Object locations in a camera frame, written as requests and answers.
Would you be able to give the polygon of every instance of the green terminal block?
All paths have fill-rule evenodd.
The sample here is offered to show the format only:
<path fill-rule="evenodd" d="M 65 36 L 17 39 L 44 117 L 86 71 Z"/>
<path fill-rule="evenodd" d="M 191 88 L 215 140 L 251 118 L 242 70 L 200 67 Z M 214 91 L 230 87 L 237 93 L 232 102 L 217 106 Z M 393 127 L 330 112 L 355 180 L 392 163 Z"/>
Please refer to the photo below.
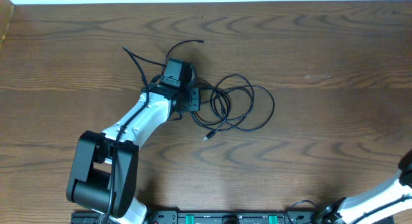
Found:
<path fill-rule="evenodd" d="M 194 215 L 186 215 L 186 224 L 194 224 Z"/>
<path fill-rule="evenodd" d="M 270 216 L 269 216 L 269 224 L 278 224 L 278 222 L 277 222 L 277 216 L 275 216 L 275 215 L 270 215 Z"/>

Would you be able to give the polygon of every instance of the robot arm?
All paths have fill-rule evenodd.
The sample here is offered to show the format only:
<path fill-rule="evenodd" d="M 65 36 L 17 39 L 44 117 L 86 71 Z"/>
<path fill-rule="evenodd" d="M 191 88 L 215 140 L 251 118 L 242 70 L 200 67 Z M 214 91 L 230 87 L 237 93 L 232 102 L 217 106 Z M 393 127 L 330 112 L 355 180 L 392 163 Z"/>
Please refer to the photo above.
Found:
<path fill-rule="evenodd" d="M 342 198 L 319 215 L 318 223 L 370 224 L 412 209 L 412 151 L 399 163 L 398 172 L 376 188 Z"/>
<path fill-rule="evenodd" d="M 106 212 L 109 201 L 112 201 L 112 221 L 141 224 L 147 209 L 134 197 L 139 149 L 174 111 L 200 109 L 199 89 L 192 87 L 195 81 L 194 66 L 170 59 L 165 74 L 155 77 L 142 90 L 137 104 L 116 124 L 101 133 L 83 133 L 71 168 L 67 199 L 99 213 Z M 116 163 L 112 165 L 116 175 L 114 187 L 111 174 L 94 167 L 95 163 L 112 164 L 113 156 L 116 157 Z M 111 188 L 114 188 L 113 199 L 110 198 Z"/>

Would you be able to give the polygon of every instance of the wood grain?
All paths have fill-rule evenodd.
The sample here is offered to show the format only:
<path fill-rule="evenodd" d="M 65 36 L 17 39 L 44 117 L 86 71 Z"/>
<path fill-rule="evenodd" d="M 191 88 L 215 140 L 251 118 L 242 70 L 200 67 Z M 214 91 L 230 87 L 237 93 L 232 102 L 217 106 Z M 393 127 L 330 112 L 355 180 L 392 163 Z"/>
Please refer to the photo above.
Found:
<path fill-rule="evenodd" d="M 254 133 L 211 140 L 186 115 L 140 152 L 138 199 L 180 209 L 284 209 L 328 203 L 389 178 L 412 142 L 412 2 L 19 6 L 0 53 L 0 218 L 67 223 L 79 136 L 135 103 L 128 48 L 173 52 L 210 83 L 240 73 L 275 96 Z M 151 78 L 160 68 L 143 64 Z M 239 85 L 230 80 L 223 87 Z M 245 109 L 244 96 L 234 102 Z M 252 126 L 270 111 L 258 91 Z M 201 110 L 208 117 L 210 111 Z M 411 212 L 396 216 L 409 223 Z"/>

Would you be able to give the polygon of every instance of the cable connector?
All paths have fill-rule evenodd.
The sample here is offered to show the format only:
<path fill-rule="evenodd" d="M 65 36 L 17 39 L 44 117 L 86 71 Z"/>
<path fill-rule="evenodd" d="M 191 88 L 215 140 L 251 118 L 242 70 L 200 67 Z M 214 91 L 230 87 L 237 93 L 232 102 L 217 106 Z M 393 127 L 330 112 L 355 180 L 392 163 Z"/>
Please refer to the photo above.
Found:
<path fill-rule="evenodd" d="M 214 134 L 216 134 L 216 132 L 211 131 L 209 134 L 207 134 L 205 137 L 203 137 L 203 141 L 206 141 L 206 140 L 212 138 L 214 136 Z"/>

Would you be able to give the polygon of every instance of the table surface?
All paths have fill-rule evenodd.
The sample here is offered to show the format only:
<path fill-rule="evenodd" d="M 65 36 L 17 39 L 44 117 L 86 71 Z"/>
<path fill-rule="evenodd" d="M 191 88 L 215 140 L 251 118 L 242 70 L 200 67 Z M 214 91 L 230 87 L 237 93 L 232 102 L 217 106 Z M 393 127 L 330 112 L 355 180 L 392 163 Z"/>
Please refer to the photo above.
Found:
<path fill-rule="evenodd" d="M 211 84 L 240 73 L 266 87 L 275 113 L 206 142 L 188 114 L 162 124 L 140 151 L 141 202 L 273 210 L 371 189 L 411 149 L 411 31 L 406 1 L 17 6 L 0 52 L 0 220 L 69 222 L 82 209 L 65 195 L 79 136 L 114 124 L 143 86 L 121 47 L 162 61 L 193 38 L 205 43 L 173 57 Z M 249 102 L 233 101 L 238 112 Z M 257 92 L 245 127 L 269 111 Z"/>

